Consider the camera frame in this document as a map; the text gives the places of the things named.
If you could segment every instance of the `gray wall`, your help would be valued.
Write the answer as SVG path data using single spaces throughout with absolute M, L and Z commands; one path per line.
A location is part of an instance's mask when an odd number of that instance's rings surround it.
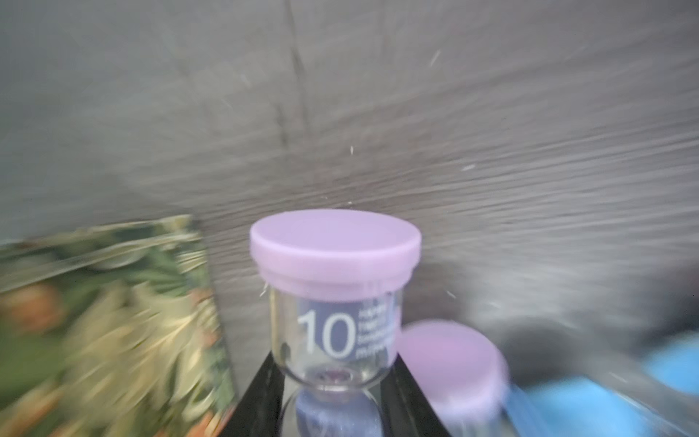
M 247 229 L 293 208 L 419 225 L 406 319 L 518 378 L 565 366 L 558 327 L 699 320 L 693 0 L 5 0 L 0 34 L 0 238 L 192 211 L 242 386 Z

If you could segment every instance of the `blue object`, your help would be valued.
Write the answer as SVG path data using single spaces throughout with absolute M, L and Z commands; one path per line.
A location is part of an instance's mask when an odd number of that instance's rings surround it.
M 505 411 L 518 437 L 553 437 L 529 396 L 519 387 L 510 388 Z
M 653 353 L 644 369 L 659 382 L 699 396 L 699 334 Z M 649 412 L 587 378 L 570 378 L 534 387 L 529 399 L 554 436 L 653 436 Z

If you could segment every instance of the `number 10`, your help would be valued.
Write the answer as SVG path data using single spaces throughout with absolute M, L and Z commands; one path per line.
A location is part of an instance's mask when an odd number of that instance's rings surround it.
M 337 322 L 344 322 L 347 325 L 347 340 L 342 350 L 333 349 L 332 333 Z M 306 324 L 306 351 L 309 354 L 315 349 L 315 310 L 310 310 L 306 314 L 298 317 L 299 324 Z M 347 313 L 333 313 L 323 324 L 323 349 L 325 353 L 334 359 L 347 358 L 354 350 L 356 343 L 356 324 L 354 319 Z

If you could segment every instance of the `floral book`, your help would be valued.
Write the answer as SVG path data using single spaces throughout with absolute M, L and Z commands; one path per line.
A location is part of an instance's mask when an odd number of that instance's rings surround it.
M 214 437 L 235 403 L 191 217 L 0 247 L 0 437 Z

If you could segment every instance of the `clear glass container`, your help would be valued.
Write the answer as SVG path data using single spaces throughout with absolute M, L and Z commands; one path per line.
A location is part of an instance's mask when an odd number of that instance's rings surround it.
M 380 381 L 396 359 L 403 290 L 352 302 L 304 299 L 271 288 L 272 353 L 296 381 L 330 391 Z
M 272 352 L 291 378 L 344 392 L 379 382 L 396 358 L 403 287 L 421 235 L 390 215 L 301 210 L 250 229 L 250 254 L 267 282 Z

